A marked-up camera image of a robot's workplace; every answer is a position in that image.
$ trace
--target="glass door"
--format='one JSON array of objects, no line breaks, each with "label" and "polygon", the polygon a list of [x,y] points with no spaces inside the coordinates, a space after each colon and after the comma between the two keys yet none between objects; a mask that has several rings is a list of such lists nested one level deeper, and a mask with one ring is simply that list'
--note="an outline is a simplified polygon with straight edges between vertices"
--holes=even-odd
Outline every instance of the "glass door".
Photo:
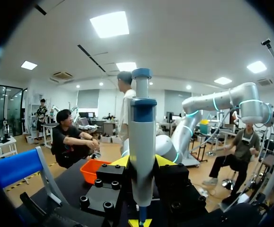
[{"label": "glass door", "polygon": [[5,108],[7,109],[6,119],[9,124],[9,134],[17,136],[22,134],[21,123],[21,99],[22,89],[6,87]]}]

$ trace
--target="yellow-black caution tape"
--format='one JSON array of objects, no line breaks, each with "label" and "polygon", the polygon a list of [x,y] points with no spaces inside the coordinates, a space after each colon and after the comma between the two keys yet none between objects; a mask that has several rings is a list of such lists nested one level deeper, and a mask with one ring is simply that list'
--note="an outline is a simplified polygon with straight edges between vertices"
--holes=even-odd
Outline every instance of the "yellow-black caution tape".
[{"label": "yellow-black caution tape", "polygon": [[[55,165],[55,164],[56,164],[56,162],[50,164],[48,167],[51,167],[51,166],[53,166],[53,165]],[[36,172],[36,173],[34,173],[34,174],[32,174],[32,175],[30,175],[29,177],[26,177],[26,179],[29,180],[29,179],[33,178],[34,176],[38,176],[38,175],[40,175],[39,171]],[[8,188],[6,191],[9,192],[10,190],[12,190],[12,189],[14,189],[14,188],[17,188],[19,185],[22,185],[22,184],[25,183],[25,182],[26,182],[26,180],[23,180],[23,181],[19,182],[18,184],[14,185],[14,186],[12,186],[12,187],[10,187],[10,188]]]}]

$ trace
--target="woman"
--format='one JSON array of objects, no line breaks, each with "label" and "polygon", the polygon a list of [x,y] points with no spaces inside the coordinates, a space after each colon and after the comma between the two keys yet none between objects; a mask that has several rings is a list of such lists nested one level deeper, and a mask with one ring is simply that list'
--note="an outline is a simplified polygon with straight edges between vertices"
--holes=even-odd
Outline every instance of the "woman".
[{"label": "woman", "polygon": [[42,124],[45,123],[46,117],[47,117],[47,108],[45,106],[45,99],[40,100],[41,106],[39,106],[37,112],[36,112],[36,117],[37,117],[37,126],[36,126],[36,140],[39,139],[39,133],[43,131]]}]

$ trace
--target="white sneaker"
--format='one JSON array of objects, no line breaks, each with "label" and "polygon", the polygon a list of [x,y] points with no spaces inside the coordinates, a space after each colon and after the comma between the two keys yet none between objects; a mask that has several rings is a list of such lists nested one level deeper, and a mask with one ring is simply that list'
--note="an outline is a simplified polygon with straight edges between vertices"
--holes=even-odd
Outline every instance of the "white sneaker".
[{"label": "white sneaker", "polygon": [[217,185],[218,179],[217,178],[211,178],[208,181],[203,181],[202,184],[204,185]]}]

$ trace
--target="yellow container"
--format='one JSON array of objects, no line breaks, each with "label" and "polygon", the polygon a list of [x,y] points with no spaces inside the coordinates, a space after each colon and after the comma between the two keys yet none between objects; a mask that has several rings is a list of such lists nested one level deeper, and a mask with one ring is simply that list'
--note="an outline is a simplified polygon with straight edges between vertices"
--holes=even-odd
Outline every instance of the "yellow container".
[{"label": "yellow container", "polygon": [[200,124],[208,124],[208,120],[207,119],[203,119],[200,121]]}]

